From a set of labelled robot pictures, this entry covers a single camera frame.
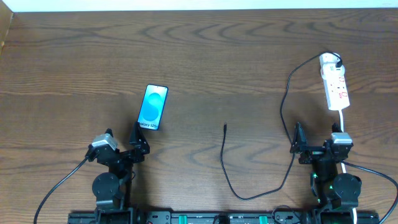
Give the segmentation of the white power strip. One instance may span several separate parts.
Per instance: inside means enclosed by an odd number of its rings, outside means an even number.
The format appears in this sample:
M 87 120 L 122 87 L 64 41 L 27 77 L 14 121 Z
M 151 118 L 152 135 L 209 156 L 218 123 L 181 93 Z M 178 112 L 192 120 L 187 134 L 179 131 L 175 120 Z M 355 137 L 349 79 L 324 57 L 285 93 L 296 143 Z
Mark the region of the white power strip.
M 323 85 L 329 110 L 340 111 L 350 105 L 345 75 L 327 80 L 323 79 Z

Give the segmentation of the blue Samsung Galaxy smartphone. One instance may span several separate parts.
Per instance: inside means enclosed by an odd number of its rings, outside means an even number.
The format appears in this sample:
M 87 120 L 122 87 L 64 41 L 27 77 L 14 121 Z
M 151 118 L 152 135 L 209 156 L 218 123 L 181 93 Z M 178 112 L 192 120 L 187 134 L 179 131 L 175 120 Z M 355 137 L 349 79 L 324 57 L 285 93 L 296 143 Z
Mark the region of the blue Samsung Galaxy smartphone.
M 158 130 L 169 88 L 167 86 L 148 84 L 142 100 L 138 122 L 141 128 Z

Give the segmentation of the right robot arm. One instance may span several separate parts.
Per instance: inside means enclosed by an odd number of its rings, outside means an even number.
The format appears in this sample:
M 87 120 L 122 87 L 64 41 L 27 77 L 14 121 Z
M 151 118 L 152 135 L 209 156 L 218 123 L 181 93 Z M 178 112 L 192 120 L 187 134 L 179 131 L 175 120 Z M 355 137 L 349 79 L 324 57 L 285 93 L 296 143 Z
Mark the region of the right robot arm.
M 337 165 L 348 158 L 353 140 L 336 123 L 332 131 L 331 138 L 322 146 L 309 146 L 302 125 L 295 125 L 290 152 L 300 156 L 300 164 L 312 166 L 310 186 L 319 199 L 319 206 L 302 218 L 304 223 L 354 222 L 353 209 L 358 206 L 362 181 L 355 175 L 339 173 L 337 169 Z

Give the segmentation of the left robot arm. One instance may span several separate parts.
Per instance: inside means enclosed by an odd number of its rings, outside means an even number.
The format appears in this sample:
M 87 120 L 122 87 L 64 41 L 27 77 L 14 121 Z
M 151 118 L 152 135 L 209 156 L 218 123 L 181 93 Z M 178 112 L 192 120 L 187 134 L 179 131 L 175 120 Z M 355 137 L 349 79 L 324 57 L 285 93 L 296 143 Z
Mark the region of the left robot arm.
M 96 197 L 95 223 L 139 223 L 139 212 L 131 205 L 131 185 L 134 164 L 144 161 L 150 153 L 139 122 L 135 122 L 129 138 L 131 149 L 121 152 L 112 129 L 94 138 L 85 159 L 108 167 L 92 183 Z

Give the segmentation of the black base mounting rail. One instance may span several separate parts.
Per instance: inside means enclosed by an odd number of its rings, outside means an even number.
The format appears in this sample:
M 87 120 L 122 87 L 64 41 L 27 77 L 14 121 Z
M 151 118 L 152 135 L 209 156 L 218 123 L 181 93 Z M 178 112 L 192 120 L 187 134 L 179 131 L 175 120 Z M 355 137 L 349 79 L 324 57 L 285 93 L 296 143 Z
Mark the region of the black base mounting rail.
M 296 223 L 352 223 L 349 213 L 326 212 L 322 213 L 319 220 L 311 217 L 309 213 L 289 212 L 277 210 L 266 213 L 192 213 L 151 211 L 142 212 L 131 210 L 116 213 L 70 213 L 68 224 L 95 224 L 95 223 L 137 223 L 137 224 L 296 224 Z

